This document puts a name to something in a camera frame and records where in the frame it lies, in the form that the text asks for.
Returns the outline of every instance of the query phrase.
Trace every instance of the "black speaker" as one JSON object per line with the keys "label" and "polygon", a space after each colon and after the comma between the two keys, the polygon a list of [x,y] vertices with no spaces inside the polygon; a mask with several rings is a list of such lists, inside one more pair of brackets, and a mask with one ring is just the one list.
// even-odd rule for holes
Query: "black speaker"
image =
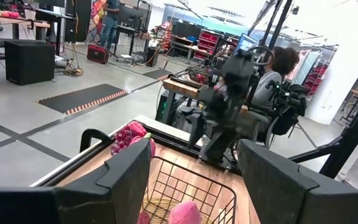
{"label": "black speaker", "polygon": [[156,47],[148,47],[146,54],[146,65],[149,67],[154,67],[158,60],[158,53],[155,53],[157,50]]}
{"label": "black speaker", "polygon": [[74,21],[66,19],[65,42],[84,42],[86,40],[91,20],[91,8],[92,0],[66,1],[66,16],[78,17]]}
{"label": "black speaker", "polygon": [[50,81],[55,76],[55,47],[45,42],[5,41],[6,80],[17,85]]}

